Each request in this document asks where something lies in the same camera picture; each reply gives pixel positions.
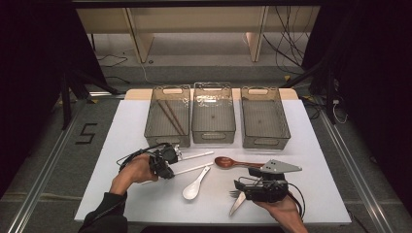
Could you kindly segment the white ceramic spoon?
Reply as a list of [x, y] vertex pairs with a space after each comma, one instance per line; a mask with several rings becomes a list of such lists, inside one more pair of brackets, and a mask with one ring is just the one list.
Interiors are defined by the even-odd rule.
[[200, 175], [183, 190], [182, 194], [186, 200], [192, 200], [197, 196], [201, 182], [209, 171], [210, 167], [205, 166]]

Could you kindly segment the clear transparent plastic bin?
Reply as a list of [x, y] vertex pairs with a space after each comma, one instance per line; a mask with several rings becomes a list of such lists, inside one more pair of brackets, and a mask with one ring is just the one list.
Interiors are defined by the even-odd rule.
[[230, 83], [195, 83], [191, 132], [196, 144], [232, 144], [236, 122]]

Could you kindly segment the black tripod stand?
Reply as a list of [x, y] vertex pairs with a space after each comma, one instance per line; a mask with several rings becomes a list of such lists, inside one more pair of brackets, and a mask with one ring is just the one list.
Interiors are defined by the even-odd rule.
[[119, 91], [81, 70], [74, 69], [64, 73], [60, 78], [60, 93], [63, 106], [63, 130], [69, 126], [72, 120], [69, 91], [72, 91], [78, 99], [86, 100], [91, 96], [86, 88], [86, 83], [91, 83], [113, 95], [124, 94], [124, 91]]

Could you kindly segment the aluminium floor rail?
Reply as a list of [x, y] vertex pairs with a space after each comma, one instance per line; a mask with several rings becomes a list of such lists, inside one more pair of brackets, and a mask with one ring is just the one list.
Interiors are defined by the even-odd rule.
[[42, 165], [42, 169], [35, 176], [34, 182], [30, 186], [27, 192], [21, 193], [21, 205], [17, 209], [16, 214], [12, 218], [11, 224], [8, 227], [7, 233], [22, 233], [28, 220], [32, 216], [38, 201], [47, 183], [50, 180], [52, 172], [61, 157], [69, 137], [73, 131], [75, 124], [77, 123], [79, 114], [82, 112], [84, 105], [77, 105], [74, 107], [74, 113], [72, 119], [65, 126], [64, 129], [58, 130], [58, 136], [55, 138], [55, 142], [52, 144], [52, 148], [47, 155], [47, 159]]
[[356, 164], [351, 152], [349, 151], [345, 141], [343, 140], [337, 127], [332, 124], [326, 116], [325, 112], [320, 113], [322, 122], [324, 123], [329, 137], [334, 143], [338, 154], [364, 204], [375, 228], [378, 233], [394, 233], [389, 220], [386, 218], [385, 212], [375, 195], [372, 193], [371, 188], [366, 182], [361, 169]]

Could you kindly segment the person's right hand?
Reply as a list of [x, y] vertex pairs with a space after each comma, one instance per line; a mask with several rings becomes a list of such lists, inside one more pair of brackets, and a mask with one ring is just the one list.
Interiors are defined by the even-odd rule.
[[302, 223], [297, 206], [290, 196], [276, 203], [255, 201], [255, 204], [264, 208], [275, 220], [286, 228], [293, 229]]

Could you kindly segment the white table mat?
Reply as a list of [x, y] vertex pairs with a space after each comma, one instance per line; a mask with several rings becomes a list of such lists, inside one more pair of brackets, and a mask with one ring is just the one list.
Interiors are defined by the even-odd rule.
[[[308, 115], [299, 100], [283, 103], [291, 138], [283, 150], [246, 150], [242, 135], [237, 133], [232, 144], [193, 144], [183, 151], [190, 156], [206, 151], [214, 154], [183, 160], [173, 165], [179, 172], [205, 163], [218, 156], [238, 161], [264, 163], [276, 159], [302, 168], [286, 175], [293, 196], [305, 202], [304, 221], [313, 225], [342, 225], [350, 223], [343, 200], [332, 178]], [[144, 137], [149, 103], [146, 100], [123, 100], [119, 103], [112, 125], [96, 166], [75, 215], [81, 221], [101, 202], [103, 194], [118, 173], [118, 159], [147, 145]], [[229, 191], [235, 180], [245, 180], [248, 171], [242, 167], [228, 170], [212, 165], [203, 178], [200, 192], [186, 200], [182, 192], [202, 172], [184, 173], [170, 180], [135, 184], [128, 190], [125, 216], [131, 222], [147, 225], [271, 225], [273, 218], [251, 201], [244, 202], [231, 216], [234, 203]]]

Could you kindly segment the beige wooden desk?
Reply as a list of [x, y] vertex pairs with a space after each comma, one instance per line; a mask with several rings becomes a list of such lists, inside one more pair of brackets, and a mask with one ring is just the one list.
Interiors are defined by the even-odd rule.
[[251, 59], [259, 59], [265, 32], [309, 33], [318, 6], [79, 9], [88, 34], [128, 34], [144, 63], [155, 33], [244, 33]]

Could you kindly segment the black curtain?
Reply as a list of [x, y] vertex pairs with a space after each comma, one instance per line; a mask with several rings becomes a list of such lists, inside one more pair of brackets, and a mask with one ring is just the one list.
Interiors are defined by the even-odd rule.
[[73, 70], [106, 82], [71, 0], [0, 0], [0, 197]]
[[331, 40], [337, 94], [397, 197], [412, 216], [412, 0], [327, 0], [303, 62]]

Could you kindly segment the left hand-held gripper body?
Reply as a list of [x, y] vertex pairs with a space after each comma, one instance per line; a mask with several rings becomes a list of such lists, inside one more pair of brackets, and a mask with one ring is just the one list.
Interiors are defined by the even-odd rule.
[[154, 171], [156, 175], [160, 177], [160, 171], [162, 168], [168, 167], [165, 159], [161, 155], [160, 150], [155, 150], [150, 156], [150, 168]]

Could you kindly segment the grey transparent plastic bin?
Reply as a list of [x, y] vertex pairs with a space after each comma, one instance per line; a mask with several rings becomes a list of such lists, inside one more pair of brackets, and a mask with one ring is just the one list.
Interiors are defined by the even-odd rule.
[[161, 143], [190, 147], [190, 86], [153, 88], [144, 136], [150, 146]]
[[275, 86], [243, 86], [244, 149], [283, 150], [291, 138], [280, 91]]

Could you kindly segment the metal knife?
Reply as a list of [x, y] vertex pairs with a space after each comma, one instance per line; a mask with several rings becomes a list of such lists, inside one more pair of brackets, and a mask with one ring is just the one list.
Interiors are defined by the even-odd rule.
[[240, 192], [237, 199], [235, 200], [234, 204], [232, 205], [229, 214], [232, 216], [237, 209], [243, 204], [243, 202], [246, 200], [246, 195], [244, 192]]

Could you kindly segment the person's left hand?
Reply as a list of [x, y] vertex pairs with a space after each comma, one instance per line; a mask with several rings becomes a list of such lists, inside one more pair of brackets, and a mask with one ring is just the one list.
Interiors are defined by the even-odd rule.
[[112, 180], [110, 193], [124, 195], [134, 183], [156, 182], [158, 176], [150, 169], [150, 157], [141, 154], [134, 157]]

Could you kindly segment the brown wooden chopstick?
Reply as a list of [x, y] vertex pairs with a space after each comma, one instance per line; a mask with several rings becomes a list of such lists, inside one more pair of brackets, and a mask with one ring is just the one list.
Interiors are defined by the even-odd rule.
[[166, 104], [167, 108], [169, 109], [170, 113], [172, 114], [172, 117], [175, 119], [175, 121], [176, 121], [176, 123], [177, 123], [177, 125], [178, 125], [178, 127], [179, 127], [179, 130], [180, 130], [181, 135], [186, 135], [186, 134], [185, 134], [185, 130], [184, 130], [182, 124], [180, 123], [180, 121], [179, 121], [179, 119], [177, 118], [177, 116], [176, 116], [173, 108], [169, 105], [169, 102], [168, 102], [167, 100], [165, 100], [165, 104]]
[[182, 135], [180, 132], [180, 129], [178, 128], [178, 126], [175, 124], [175, 122], [172, 120], [172, 117], [170, 115], [168, 115], [168, 113], [166, 112], [165, 108], [161, 105], [161, 103], [157, 100], [156, 103], [158, 104], [158, 106], [162, 109], [163, 113], [165, 114], [165, 116], [168, 118], [168, 120], [170, 121], [170, 123], [172, 124], [172, 126], [176, 129], [178, 135]]

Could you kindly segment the black metal stand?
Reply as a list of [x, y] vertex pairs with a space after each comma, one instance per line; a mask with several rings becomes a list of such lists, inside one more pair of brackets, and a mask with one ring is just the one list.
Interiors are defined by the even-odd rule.
[[323, 92], [326, 94], [326, 116], [332, 124], [335, 124], [336, 120], [333, 113], [334, 69], [328, 61], [322, 59], [303, 74], [298, 75], [295, 79], [283, 84], [282, 88], [292, 88], [309, 77], [313, 77], [313, 81], [309, 88], [310, 92], [312, 94], [321, 94]]

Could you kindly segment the brown wooden spoon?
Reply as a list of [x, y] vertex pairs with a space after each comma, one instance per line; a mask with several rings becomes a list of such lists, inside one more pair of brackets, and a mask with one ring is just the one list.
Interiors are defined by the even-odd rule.
[[225, 157], [225, 156], [216, 157], [215, 164], [225, 169], [228, 169], [234, 166], [245, 166], [245, 167], [253, 167], [253, 168], [260, 168], [263, 166], [262, 163], [236, 161], [230, 157]]

